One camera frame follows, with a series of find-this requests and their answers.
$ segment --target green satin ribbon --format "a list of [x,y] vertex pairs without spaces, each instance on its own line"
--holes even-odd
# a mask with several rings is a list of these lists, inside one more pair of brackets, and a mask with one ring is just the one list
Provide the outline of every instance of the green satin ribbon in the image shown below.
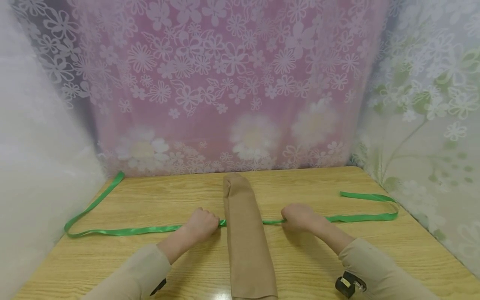
[[[70,229],[72,226],[83,216],[88,214],[92,209],[94,209],[100,202],[105,199],[105,197],[110,194],[110,192],[115,189],[115,187],[123,180],[125,174],[123,172],[119,172],[117,176],[114,178],[112,183],[108,186],[108,188],[95,200],[93,201],[87,209],[85,209],[79,215],[73,217],[70,221],[68,221],[63,230],[70,238],[79,238],[87,234],[104,234],[104,235],[111,235],[111,236],[131,236],[131,235],[138,235],[138,234],[145,234],[145,233],[152,233],[152,232],[171,232],[179,229],[181,225],[170,225],[170,226],[150,226],[150,227],[143,227],[143,228],[124,228],[124,229],[110,229],[110,230],[103,230],[103,229],[90,229],[80,233],[70,233]],[[348,198],[356,198],[356,199],[365,199],[365,200],[372,200],[372,201],[379,201],[379,202],[392,202],[396,204],[395,200],[388,196],[384,195],[377,195],[377,194],[357,194],[357,193],[350,193],[350,192],[340,192],[340,195],[343,197]],[[326,217],[330,222],[362,222],[362,221],[391,221],[394,220],[398,216],[398,206],[395,206],[394,213],[385,213],[379,215],[352,215],[352,216],[328,216]],[[262,221],[265,225],[275,225],[285,222],[285,220],[263,220]],[[218,227],[225,227],[227,226],[226,220],[220,220]]]

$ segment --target fist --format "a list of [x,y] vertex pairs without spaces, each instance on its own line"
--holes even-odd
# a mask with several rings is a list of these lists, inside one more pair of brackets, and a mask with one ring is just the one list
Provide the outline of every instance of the fist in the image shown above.
[[324,218],[317,215],[310,206],[300,203],[285,206],[281,214],[287,220],[285,223],[282,223],[282,226],[286,229],[297,231],[311,231],[312,226],[317,223],[316,221]]
[[199,207],[183,227],[185,227],[192,240],[197,243],[207,240],[218,228],[219,223],[219,217]]

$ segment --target rolled beige cloth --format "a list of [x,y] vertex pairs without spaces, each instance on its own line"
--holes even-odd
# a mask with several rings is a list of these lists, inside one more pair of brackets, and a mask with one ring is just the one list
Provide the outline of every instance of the rolled beige cloth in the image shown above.
[[232,298],[278,298],[275,270],[262,216],[248,180],[237,173],[223,178]]

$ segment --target white floral backdrop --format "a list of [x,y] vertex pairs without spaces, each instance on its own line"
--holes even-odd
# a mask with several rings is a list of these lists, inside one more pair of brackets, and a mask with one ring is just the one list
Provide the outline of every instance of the white floral backdrop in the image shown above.
[[384,0],[11,0],[128,176],[341,166]]
[[0,1],[0,299],[11,299],[105,183],[94,141],[65,107]]
[[393,1],[353,161],[480,276],[480,2]]

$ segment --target wood grain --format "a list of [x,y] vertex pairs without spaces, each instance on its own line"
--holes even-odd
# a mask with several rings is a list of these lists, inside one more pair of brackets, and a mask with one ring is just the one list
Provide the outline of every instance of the wood grain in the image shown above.
[[[182,224],[199,206],[223,217],[223,175],[127,178],[72,232]],[[325,216],[391,211],[385,203],[338,196],[339,191],[385,194],[356,167],[242,175],[250,180],[264,219],[281,218],[280,209],[292,202],[307,203]],[[391,255],[442,299],[480,299],[480,282],[405,210],[400,210],[395,221],[339,226]],[[231,299],[226,233],[220,229],[209,241],[181,257],[156,297]],[[334,288],[342,265],[328,247],[309,235],[285,234],[279,226],[266,226],[265,233],[280,299],[343,299]],[[64,236],[15,299],[79,299],[138,248],[167,235],[86,236],[75,240]]]

